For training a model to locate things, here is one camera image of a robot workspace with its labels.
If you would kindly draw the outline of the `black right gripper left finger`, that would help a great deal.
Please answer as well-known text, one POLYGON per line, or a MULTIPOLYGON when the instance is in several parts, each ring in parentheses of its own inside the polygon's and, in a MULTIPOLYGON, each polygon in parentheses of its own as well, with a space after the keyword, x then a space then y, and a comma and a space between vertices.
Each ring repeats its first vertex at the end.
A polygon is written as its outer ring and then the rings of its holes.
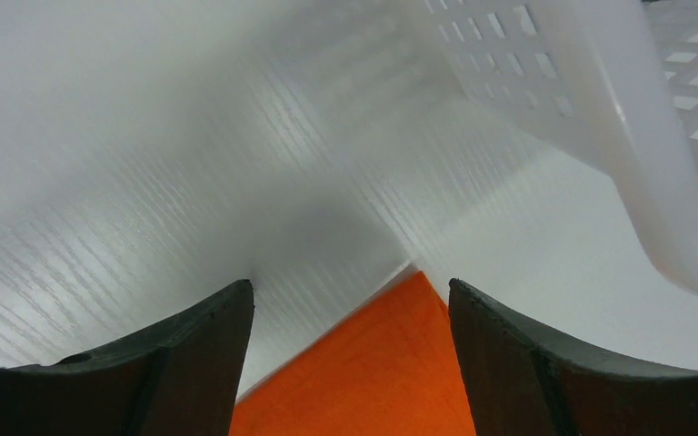
POLYGON ((0 368, 0 435, 226 435, 253 319, 243 279, 55 364, 0 368))

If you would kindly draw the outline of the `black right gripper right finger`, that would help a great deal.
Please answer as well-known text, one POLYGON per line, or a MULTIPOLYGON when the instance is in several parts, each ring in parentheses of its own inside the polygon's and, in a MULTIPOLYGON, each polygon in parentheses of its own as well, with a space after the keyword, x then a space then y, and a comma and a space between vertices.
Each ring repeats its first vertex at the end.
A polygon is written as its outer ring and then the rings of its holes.
POLYGON ((481 435, 698 435, 698 372, 579 340, 449 282, 451 333, 481 435))

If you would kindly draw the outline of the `orange t shirt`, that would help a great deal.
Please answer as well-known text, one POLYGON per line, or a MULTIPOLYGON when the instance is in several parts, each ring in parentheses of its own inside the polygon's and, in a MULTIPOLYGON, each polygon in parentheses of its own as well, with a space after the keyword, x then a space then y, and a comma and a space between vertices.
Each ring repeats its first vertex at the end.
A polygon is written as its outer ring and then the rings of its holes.
POLYGON ((341 322, 234 408, 233 435, 473 435, 450 320, 423 272, 341 322))

